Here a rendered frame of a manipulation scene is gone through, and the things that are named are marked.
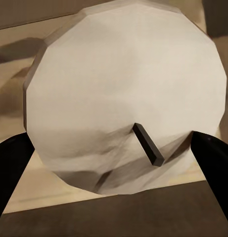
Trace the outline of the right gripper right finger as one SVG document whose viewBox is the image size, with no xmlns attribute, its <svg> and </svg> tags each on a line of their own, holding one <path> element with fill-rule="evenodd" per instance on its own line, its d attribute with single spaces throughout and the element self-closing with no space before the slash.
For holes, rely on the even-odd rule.
<svg viewBox="0 0 228 237">
<path fill-rule="evenodd" d="M 191 150 L 228 220 L 228 144 L 195 131 Z"/>
</svg>

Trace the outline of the pillar candle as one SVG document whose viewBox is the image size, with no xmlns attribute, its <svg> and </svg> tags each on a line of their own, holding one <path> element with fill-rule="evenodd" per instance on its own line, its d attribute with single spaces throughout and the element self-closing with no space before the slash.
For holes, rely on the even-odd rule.
<svg viewBox="0 0 228 237">
<path fill-rule="evenodd" d="M 23 83 L 23 120 L 43 164 L 70 186 L 132 195 L 197 159 L 214 136 L 227 76 L 214 41 L 179 8 L 114 0 L 44 39 Z"/>
</svg>

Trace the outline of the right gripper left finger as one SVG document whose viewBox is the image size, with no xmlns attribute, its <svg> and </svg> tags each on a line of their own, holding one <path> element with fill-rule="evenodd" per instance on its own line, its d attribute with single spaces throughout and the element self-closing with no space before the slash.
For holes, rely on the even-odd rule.
<svg viewBox="0 0 228 237">
<path fill-rule="evenodd" d="M 27 132 L 0 143 L 0 217 L 34 151 Z"/>
</svg>

